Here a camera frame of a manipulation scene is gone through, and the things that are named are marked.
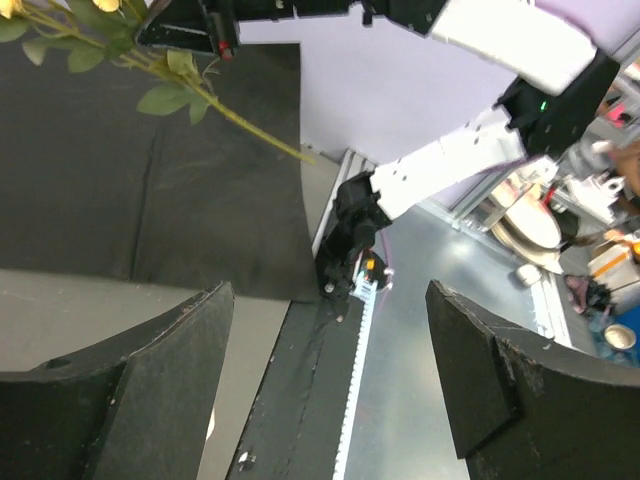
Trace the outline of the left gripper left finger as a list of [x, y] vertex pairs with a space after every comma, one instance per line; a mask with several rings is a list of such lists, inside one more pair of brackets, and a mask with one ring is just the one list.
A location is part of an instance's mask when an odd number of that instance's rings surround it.
[[234, 311], [228, 283], [1, 376], [5, 479], [194, 479]]

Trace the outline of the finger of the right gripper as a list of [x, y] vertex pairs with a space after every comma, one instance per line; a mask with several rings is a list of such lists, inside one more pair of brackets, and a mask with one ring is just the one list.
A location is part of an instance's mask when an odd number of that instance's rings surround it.
[[222, 1], [156, 0], [148, 6], [136, 34], [137, 45], [202, 54], [218, 54], [218, 34], [213, 15]]

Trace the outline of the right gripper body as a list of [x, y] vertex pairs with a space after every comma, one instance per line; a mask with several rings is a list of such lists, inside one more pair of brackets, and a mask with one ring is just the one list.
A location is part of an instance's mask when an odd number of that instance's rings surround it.
[[[232, 58], [239, 47], [238, 24], [245, 21], [288, 20], [305, 17], [346, 15], [356, 3], [351, 0], [255, 0], [202, 1], [206, 29], [213, 52]], [[446, 0], [360, 1], [362, 24], [369, 27], [376, 17], [426, 37], [447, 4]]]

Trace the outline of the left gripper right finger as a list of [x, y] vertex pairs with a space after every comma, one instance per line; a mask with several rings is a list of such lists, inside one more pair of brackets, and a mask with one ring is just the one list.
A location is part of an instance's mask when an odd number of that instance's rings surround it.
[[638, 369], [555, 343], [439, 281], [426, 309], [470, 478], [638, 478]]

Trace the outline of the yellow rose bunch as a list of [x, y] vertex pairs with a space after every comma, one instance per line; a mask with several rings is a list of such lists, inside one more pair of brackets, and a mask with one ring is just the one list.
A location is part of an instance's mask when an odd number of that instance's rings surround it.
[[152, 20], [143, 1], [3, 1], [1, 41], [16, 41], [33, 30], [34, 40], [22, 42], [23, 52], [36, 66], [51, 48], [68, 50], [68, 71], [86, 73], [103, 61], [119, 68], [138, 69], [161, 81], [138, 101], [144, 114], [167, 116], [184, 106], [195, 125], [214, 108], [252, 135], [312, 164], [311, 157], [260, 129], [223, 105], [214, 94], [207, 75], [215, 70], [196, 66], [192, 54], [173, 47], [136, 47], [135, 35]]

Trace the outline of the black wrapping paper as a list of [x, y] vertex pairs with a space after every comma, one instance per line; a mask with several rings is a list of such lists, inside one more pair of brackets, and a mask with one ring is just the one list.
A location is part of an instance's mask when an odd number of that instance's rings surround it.
[[2, 266], [314, 300], [300, 162], [216, 111], [139, 113], [152, 85], [2, 45]]

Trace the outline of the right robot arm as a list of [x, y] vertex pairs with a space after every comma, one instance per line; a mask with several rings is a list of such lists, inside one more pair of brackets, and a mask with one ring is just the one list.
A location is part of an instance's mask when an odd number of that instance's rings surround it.
[[576, 25], [532, 1], [366, 1], [377, 17], [501, 65], [515, 75], [463, 127], [343, 182], [334, 227], [321, 241], [321, 293], [349, 296], [376, 234], [428, 196], [483, 171], [558, 158], [594, 120], [619, 62]]

